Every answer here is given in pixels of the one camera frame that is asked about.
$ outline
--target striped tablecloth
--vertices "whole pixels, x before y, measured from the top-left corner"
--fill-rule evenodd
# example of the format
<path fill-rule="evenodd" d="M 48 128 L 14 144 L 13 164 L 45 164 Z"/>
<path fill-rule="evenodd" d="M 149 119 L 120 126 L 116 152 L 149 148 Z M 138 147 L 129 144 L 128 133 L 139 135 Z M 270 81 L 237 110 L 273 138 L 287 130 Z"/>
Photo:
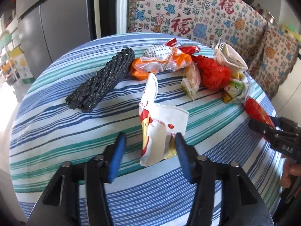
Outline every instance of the striped tablecloth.
<path fill-rule="evenodd" d="M 88 161 L 102 153 L 123 131 L 128 143 L 119 176 L 105 186 L 114 224 L 182 226 L 186 223 L 195 185 L 184 179 L 177 156 L 150 167 L 139 164 L 142 131 L 138 104 L 145 81 L 128 76 L 92 113 L 72 110 L 65 103 L 65 97 L 100 70 L 117 51 L 131 47 L 138 57 L 146 48 L 164 44 L 170 38 L 154 33 L 105 37 L 70 51 L 38 77 L 21 104 L 10 144 L 11 176 L 26 216 L 62 162 Z M 192 42 L 179 38 L 178 43 Z M 199 46 L 202 55 L 213 56 L 212 49 Z M 156 102 L 189 111 L 186 142 L 213 161 L 237 161 L 272 210 L 279 198 L 280 154 L 248 128 L 248 115 L 242 105 L 226 105 L 220 92 L 203 86 L 192 102 L 181 89 L 182 74 L 157 75 Z M 253 86 L 253 98 L 270 115 L 275 115 L 261 88 L 255 82 Z M 217 182 L 213 225 L 218 225 L 220 201 L 221 184 Z M 80 210 L 82 225 L 88 225 L 84 185 L 80 186 Z"/>

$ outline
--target black braided object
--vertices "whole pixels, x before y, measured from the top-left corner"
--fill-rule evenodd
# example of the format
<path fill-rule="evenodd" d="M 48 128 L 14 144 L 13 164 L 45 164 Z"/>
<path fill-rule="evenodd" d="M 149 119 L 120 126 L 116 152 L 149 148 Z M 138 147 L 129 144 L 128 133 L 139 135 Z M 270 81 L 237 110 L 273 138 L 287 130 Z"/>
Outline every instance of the black braided object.
<path fill-rule="evenodd" d="M 135 52 L 126 48 L 117 52 L 95 76 L 80 85 L 65 100 L 71 109 L 92 112 L 96 105 L 128 74 Z"/>

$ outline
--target screw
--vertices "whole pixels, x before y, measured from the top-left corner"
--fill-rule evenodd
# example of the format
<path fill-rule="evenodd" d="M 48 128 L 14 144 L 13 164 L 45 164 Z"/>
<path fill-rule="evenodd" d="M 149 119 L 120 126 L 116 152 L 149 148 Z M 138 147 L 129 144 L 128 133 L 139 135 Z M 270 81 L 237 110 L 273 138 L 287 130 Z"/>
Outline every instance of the screw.
<path fill-rule="evenodd" d="M 197 155 L 197 159 L 199 161 L 205 161 L 205 160 L 207 160 L 207 157 L 205 155 Z"/>
<path fill-rule="evenodd" d="M 62 167 L 70 167 L 71 166 L 71 162 L 70 161 L 65 161 L 63 164 L 62 164 Z"/>
<path fill-rule="evenodd" d="M 232 167 L 239 167 L 239 165 L 238 165 L 238 163 L 237 163 L 236 161 L 231 161 L 231 162 L 230 162 L 230 165 L 231 165 Z"/>
<path fill-rule="evenodd" d="M 96 160 L 96 161 L 102 161 L 104 159 L 104 156 L 103 155 L 96 155 L 95 157 L 94 157 L 94 160 Z"/>

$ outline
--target human hand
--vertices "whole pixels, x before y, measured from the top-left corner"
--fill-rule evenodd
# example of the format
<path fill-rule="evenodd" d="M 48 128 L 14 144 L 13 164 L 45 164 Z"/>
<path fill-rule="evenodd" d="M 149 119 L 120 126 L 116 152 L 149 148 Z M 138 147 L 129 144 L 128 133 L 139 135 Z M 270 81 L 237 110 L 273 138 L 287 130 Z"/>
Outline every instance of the human hand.
<path fill-rule="evenodd" d="M 283 164 L 282 168 L 282 177 L 280 180 L 280 185 L 284 188 L 289 188 L 292 180 L 290 175 L 293 176 L 301 176 L 301 164 L 292 165 L 290 164 L 290 160 L 288 158 L 285 158 L 285 162 Z M 294 196 L 296 196 L 301 191 L 301 186 L 296 190 Z"/>

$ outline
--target crumpled red plastic bag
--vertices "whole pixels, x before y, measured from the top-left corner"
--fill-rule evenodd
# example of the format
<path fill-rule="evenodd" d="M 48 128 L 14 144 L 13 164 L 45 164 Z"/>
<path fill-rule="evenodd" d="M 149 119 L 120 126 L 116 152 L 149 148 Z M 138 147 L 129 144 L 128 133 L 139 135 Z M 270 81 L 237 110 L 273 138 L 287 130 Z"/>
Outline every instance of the crumpled red plastic bag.
<path fill-rule="evenodd" d="M 226 66 L 219 66 L 212 58 L 202 55 L 191 56 L 197 64 L 205 87 L 211 90 L 224 88 L 230 82 L 231 72 Z"/>
<path fill-rule="evenodd" d="M 256 102 L 251 97 L 248 97 L 247 100 L 243 103 L 243 106 L 245 108 L 245 111 L 247 114 L 257 121 L 261 121 L 263 123 L 266 123 L 272 127 L 275 127 L 274 123 L 266 113 L 266 111 L 260 106 L 259 103 Z"/>

